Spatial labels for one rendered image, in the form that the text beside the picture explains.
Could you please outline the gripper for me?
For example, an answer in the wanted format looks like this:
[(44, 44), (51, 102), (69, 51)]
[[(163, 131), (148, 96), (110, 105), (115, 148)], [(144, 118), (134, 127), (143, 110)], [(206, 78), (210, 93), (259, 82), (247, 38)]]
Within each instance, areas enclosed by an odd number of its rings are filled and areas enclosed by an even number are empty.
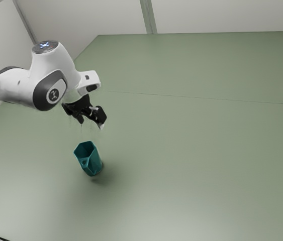
[(79, 100), (72, 103), (61, 103), (65, 113), (74, 117), (80, 124), (83, 124), (84, 118), (89, 117), (100, 130), (104, 128), (107, 115), (101, 106), (92, 106), (88, 94), (82, 96)]

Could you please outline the teal faceted mug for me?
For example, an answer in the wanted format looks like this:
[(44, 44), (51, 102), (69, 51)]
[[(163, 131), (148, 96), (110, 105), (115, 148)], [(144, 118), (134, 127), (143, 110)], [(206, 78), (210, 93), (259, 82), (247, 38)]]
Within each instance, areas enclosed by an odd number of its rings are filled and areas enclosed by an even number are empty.
[(96, 176), (103, 169), (97, 147), (92, 141), (79, 143), (73, 151), (82, 170), (90, 177)]

